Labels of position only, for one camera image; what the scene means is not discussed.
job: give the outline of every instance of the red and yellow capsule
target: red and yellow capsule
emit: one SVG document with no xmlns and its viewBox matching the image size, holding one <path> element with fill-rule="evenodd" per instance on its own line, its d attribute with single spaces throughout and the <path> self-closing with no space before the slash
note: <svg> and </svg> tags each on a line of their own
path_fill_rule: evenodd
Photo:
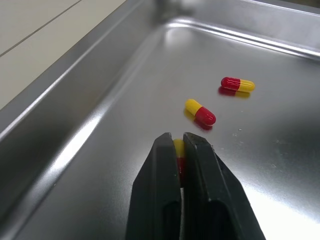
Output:
<svg viewBox="0 0 320 240">
<path fill-rule="evenodd" d="M 244 93 L 251 93 L 256 88 L 255 84 L 252 81 L 228 76 L 222 79 L 221 86 L 225 89 L 231 89 Z"/>
<path fill-rule="evenodd" d="M 185 143 L 182 139 L 176 138 L 173 140 L 176 154 L 176 162 L 179 170 L 180 184 L 184 187 L 185 182 Z"/>
<path fill-rule="evenodd" d="M 185 109 L 195 116 L 196 120 L 207 126 L 212 126 L 216 122 L 215 115 L 194 99 L 185 102 Z"/>
</svg>

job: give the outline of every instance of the grout line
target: grout line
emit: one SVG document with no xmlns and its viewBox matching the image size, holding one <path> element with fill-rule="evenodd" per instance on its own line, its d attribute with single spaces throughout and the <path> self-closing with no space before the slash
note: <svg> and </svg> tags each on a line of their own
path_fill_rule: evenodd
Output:
<svg viewBox="0 0 320 240">
<path fill-rule="evenodd" d="M 79 0 L 77 2 L 75 2 L 74 4 L 72 4 L 71 6 L 69 6 L 67 9 L 65 9 L 64 11 L 62 11 L 61 13 L 59 13 L 57 16 L 55 16 L 54 18 L 52 18 L 50 21 L 48 21 L 47 23 L 45 23 L 44 25 L 42 25 L 41 27 L 39 27 L 38 29 L 36 29 L 35 31 L 33 31 L 32 33 L 30 33 L 28 36 L 26 36 L 25 38 L 23 38 L 22 40 L 20 40 L 19 42 L 17 42 L 15 45 L 13 45 L 12 47 L 10 47 L 9 49 L 7 49 L 6 51 L 4 51 L 3 53 L 0 53 L 0 58 L 7 54 L 8 52 L 10 52 L 12 49 L 14 49 L 16 46 L 18 46 L 19 44 L 21 44 L 22 42 L 24 42 L 25 40 L 27 40 L 28 38 L 30 38 L 33 34 L 37 33 L 38 31 L 40 31 L 41 29 L 43 29 L 45 26 L 47 26 L 49 23 L 51 23 L 53 20 L 57 19 L 58 17 L 60 17 L 62 14 L 64 14 L 66 11 L 68 11 L 69 9 L 71 9 L 72 7 L 74 7 L 75 5 L 77 5 L 78 3 L 80 3 L 82 0 Z"/>
</svg>

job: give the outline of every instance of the white countertop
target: white countertop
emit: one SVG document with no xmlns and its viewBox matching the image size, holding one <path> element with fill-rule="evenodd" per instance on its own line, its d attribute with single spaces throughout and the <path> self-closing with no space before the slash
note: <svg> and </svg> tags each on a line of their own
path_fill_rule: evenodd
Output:
<svg viewBox="0 0 320 240">
<path fill-rule="evenodd" d="M 125 0 L 2 0 L 0 109 Z"/>
</svg>

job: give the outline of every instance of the stainless steel tray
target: stainless steel tray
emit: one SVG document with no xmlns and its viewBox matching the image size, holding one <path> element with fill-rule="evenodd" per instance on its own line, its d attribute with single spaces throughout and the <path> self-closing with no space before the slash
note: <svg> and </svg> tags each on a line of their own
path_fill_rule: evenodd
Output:
<svg viewBox="0 0 320 240">
<path fill-rule="evenodd" d="M 316 8 L 127 0 L 0 111 L 0 237 L 124 239 L 154 139 L 192 132 L 239 178 L 268 240 L 319 239 L 319 59 Z M 220 94 L 226 76 L 256 90 Z M 188 98 L 216 115 L 212 130 L 184 115 Z"/>
</svg>

